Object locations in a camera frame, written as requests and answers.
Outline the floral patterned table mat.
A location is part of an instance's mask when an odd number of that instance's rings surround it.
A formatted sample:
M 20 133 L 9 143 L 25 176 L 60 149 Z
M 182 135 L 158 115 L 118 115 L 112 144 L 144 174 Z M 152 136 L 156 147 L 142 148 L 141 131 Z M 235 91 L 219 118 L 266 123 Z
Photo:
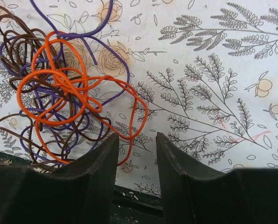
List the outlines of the floral patterned table mat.
M 114 131 L 116 184 L 153 196 L 158 132 L 278 169 L 278 0 L 0 0 L 2 164 L 49 172 Z

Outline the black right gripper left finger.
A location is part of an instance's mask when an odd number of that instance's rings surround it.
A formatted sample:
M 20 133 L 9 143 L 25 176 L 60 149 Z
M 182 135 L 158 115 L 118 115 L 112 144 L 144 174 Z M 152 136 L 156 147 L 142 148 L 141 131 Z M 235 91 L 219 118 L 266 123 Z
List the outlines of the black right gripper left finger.
M 113 133 L 50 174 L 0 166 L 0 224 L 107 224 L 118 147 L 118 135 Z

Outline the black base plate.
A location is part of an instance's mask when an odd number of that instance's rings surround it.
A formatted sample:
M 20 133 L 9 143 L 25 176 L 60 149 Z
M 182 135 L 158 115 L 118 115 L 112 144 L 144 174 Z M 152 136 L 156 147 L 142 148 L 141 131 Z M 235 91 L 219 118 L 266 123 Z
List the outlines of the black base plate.
M 114 186 L 111 224 L 163 224 L 161 200 L 155 196 Z

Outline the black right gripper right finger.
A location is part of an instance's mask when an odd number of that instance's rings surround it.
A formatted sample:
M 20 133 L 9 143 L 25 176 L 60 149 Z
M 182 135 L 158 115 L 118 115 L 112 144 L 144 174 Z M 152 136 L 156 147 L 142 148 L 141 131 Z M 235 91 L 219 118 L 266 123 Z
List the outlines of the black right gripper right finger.
M 278 169 L 217 171 L 156 136 L 167 224 L 278 224 Z

